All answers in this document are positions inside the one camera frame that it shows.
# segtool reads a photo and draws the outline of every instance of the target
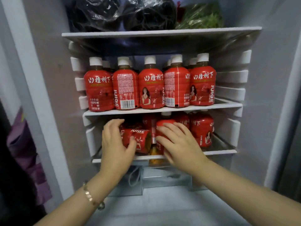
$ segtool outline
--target white cord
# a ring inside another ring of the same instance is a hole
[[[131,177],[132,177],[133,173],[134,173],[135,171],[137,171],[138,169],[139,169],[139,173],[138,173],[138,176],[137,176],[137,178],[136,178],[136,181],[134,182],[134,184],[131,184]],[[137,167],[130,173],[130,175],[129,175],[129,186],[130,186],[130,187],[134,187],[135,185],[137,185],[137,184],[138,184],[139,178],[140,178],[140,167],[137,166]]]

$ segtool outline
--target white shelf edge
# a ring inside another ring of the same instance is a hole
[[[212,156],[212,155],[229,155],[229,154],[236,154],[236,150],[220,150],[220,151],[208,151],[204,152],[204,155],[206,156]],[[148,161],[151,159],[165,159],[165,156],[159,155],[159,156],[135,156],[134,161]],[[92,163],[101,163],[101,159],[93,159]]]
[[[218,34],[224,32],[247,32],[260,31],[262,27],[233,27],[215,29],[181,29],[181,30],[158,30],[158,31],[127,31],[127,32],[67,32],[62,33],[65,38],[113,38],[113,37],[146,37],[146,36],[169,36],[169,35],[197,35]]]
[[[169,111],[194,111],[194,110],[205,110],[205,109],[218,109],[218,108],[239,108],[242,107],[243,104],[238,102],[232,102],[226,99],[215,98],[216,101],[224,102],[221,104],[214,104],[210,106],[187,106],[184,108],[170,108],[163,107],[159,109],[134,109],[134,110],[110,110],[105,112],[92,112],[85,111],[84,116],[102,116],[102,115],[116,115],[116,114],[136,114],[136,113],[159,113],[159,112],[169,112]]]

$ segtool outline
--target vegetable in plastic bag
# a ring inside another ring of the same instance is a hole
[[[223,26],[224,19],[219,4],[214,2],[186,6],[182,22],[176,29],[207,29]]]
[[[173,0],[127,0],[123,24],[127,31],[175,29],[177,8]]]
[[[116,31],[120,26],[119,0],[73,0],[67,8],[71,31]]]

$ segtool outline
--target green vegetable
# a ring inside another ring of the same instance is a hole
[[[182,22],[176,26],[176,29],[208,29],[224,26],[224,19],[217,2],[193,4],[184,8]]]

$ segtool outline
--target bottle cap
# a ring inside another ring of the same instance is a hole
[[[185,60],[185,61],[184,61],[184,66],[187,67],[187,66],[189,66],[189,65],[190,65],[189,60]]]
[[[197,58],[191,58],[190,61],[189,61],[189,64],[190,64],[190,65],[195,65],[195,64],[197,64]]]
[[[156,57],[154,55],[145,56],[144,64],[156,64]]]
[[[102,58],[100,57],[90,57],[90,66],[102,66]]]
[[[182,63],[183,62],[183,57],[181,54],[178,55],[172,55],[170,57],[171,63]]]
[[[110,65],[109,61],[103,60],[102,65],[103,65],[104,68],[111,68],[111,65]]]
[[[118,65],[119,66],[121,66],[121,65],[129,66],[130,65],[129,57],[118,57],[117,60],[118,60]]]
[[[198,54],[198,62],[208,62],[209,61],[209,53],[201,53]]]
[[[169,112],[161,112],[162,116],[171,116],[171,111]]]

